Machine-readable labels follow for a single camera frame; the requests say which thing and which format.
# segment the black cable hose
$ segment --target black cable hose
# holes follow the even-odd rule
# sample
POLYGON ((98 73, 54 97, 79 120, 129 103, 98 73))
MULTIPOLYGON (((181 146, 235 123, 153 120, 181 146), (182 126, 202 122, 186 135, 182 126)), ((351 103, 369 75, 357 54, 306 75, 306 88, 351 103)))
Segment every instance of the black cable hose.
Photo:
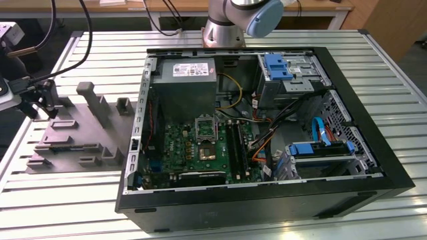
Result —
POLYGON ((181 12, 178 11, 178 9, 177 9, 174 3, 171 2, 171 0, 167 0, 167 1, 169 1, 169 3, 171 4, 171 6, 173 6, 173 8, 174 8, 174 10, 175 10, 175 12, 177 12, 177 14, 178 14, 178 18, 179 18, 181 22, 183 23, 185 21, 183 21, 181 12))
POLYGON ((90 56, 90 53, 91 53, 91 48, 93 48, 93 41, 94 41, 93 20, 91 20, 90 11, 88 11, 87 5, 84 3, 84 0, 79 0, 79 2, 80 2, 80 5, 82 5, 82 8, 83 8, 86 21, 87 21, 87 29, 88 29, 88 43, 87 43, 87 49, 86 49, 84 56, 83 56, 82 60, 75 65, 64 68, 63 70, 60 70, 58 72, 54 72, 54 73, 51 73, 48 75, 44 75, 42 77, 38 77, 38 78, 32 79, 31 80, 32 83, 36 83, 36 82, 40 82, 40 81, 43 81, 46 79, 54 78, 58 75, 68 72, 70 70, 72 70, 76 67, 79 67, 86 62, 86 60, 88 59, 88 56, 90 56))
POLYGON ((183 28, 183 20, 182 20, 182 18, 179 17, 181 20, 177 18, 175 13, 174 13, 174 11, 173 11, 173 8, 171 8, 171 6, 170 6, 169 3, 167 3, 167 0, 163 0, 163 3, 165 3, 165 5, 167 6, 167 8, 169 8, 169 10, 170 10, 170 12, 171 12, 173 17, 174 17, 174 19, 175 19, 179 27, 183 28))
POLYGON ((55 0, 51 0, 51 8, 52 8, 51 25, 48 27, 48 31, 47 31, 47 34, 44 36, 43 41, 35 46, 36 50, 40 50, 47 45, 47 43, 52 37, 54 31, 55 31, 55 26, 56 26, 56 2, 55 2, 55 0))
POLYGON ((146 0, 142 0, 142 3, 145 4, 150 21, 151 21, 155 29, 159 31, 159 33, 162 33, 162 34, 163 34, 165 36, 167 36, 167 37, 173 37, 173 36, 175 36, 177 34, 179 34, 179 31, 177 31, 177 32, 174 32, 174 33, 170 34, 170 33, 165 33, 165 32, 161 30, 161 28, 159 28, 158 25, 155 24, 155 21, 154 21, 154 18, 153 18, 153 14, 151 14, 151 12, 150 12, 150 10, 149 10, 149 6, 147 6, 147 3, 146 3, 146 0))

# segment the green circuit board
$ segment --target green circuit board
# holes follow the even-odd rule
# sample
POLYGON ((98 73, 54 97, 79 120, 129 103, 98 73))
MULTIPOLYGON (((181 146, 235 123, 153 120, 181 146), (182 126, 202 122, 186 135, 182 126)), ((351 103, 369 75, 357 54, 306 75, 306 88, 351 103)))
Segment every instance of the green circuit board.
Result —
MULTIPOLYGON (((166 126, 165 154, 162 159, 162 172, 151 175, 155 188, 170 187, 170 177, 174 174, 187 172, 226 172, 227 184, 254 183, 262 181, 261 166, 253 163, 253 167, 242 178, 237 179, 233 174, 227 123, 218 125, 218 140, 215 143, 197 142, 195 124, 171 124, 166 126)), ((253 128, 249 123, 241 124, 245 144, 254 140, 253 128)), ((199 131, 210 132, 207 127, 199 131)))

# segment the yellow wire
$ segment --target yellow wire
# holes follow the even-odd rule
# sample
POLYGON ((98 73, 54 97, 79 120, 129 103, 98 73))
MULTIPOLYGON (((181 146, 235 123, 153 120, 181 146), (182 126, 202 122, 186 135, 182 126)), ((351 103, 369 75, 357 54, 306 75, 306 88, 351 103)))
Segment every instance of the yellow wire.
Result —
POLYGON ((234 81, 234 83, 237 84, 238 88, 239 88, 239 92, 241 92, 241 93, 239 93, 239 99, 238 99, 238 101, 235 101, 235 103, 231 104, 231 105, 229 105, 229 106, 223 106, 223 107, 215 108, 217 110, 231 109, 231 108, 233 108, 235 105, 238 105, 238 103, 242 101, 242 98, 243 98, 243 89, 242 89, 242 86, 241 86, 239 82, 237 81, 237 79, 234 79, 229 74, 219 72, 218 75, 225 75, 227 78, 230 78, 230 79, 234 81))

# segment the white wire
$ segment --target white wire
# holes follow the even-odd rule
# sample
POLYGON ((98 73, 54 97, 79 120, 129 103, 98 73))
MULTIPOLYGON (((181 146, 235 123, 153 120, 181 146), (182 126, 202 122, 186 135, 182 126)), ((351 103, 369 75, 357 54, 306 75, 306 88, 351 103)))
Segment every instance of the white wire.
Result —
POLYGON ((261 123, 262 121, 257 121, 257 120, 253 120, 253 119, 247 119, 247 118, 241 118, 241 117, 229 117, 225 113, 222 113, 221 111, 218 111, 226 118, 229 119, 237 119, 237 120, 243 120, 243 121, 249 121, 249 122, 253 122, 253 123, 261 123))

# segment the sticker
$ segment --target sticker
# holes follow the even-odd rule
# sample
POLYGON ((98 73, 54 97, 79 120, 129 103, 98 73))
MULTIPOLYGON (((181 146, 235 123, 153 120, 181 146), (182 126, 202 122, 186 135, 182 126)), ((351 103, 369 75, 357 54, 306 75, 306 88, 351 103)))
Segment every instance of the sticker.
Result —
POLYGON ((270 167, 267 167, 267 165, 265 165, 265 167, 262 168, 262 171, 269 175, 269 177, 273 176, 273 170, 270 169, 270 167))
POLYGON ((174 65, 174 77, 209 76, 209 63, 185 63, 174 65))
POLYGON ((259 108, 259 101, 257 99, 253 99, 253 108, 259 108))
POLYGON ((289 71, 293 72, 293 73, 301 73, 302 72, 302 70, 298 67, 290 67, 289 71))
POLYGON ((353 8, 351 7, 347 7, 347 6, 339 6, 335 8, 335 10, 351 10, 353 8))

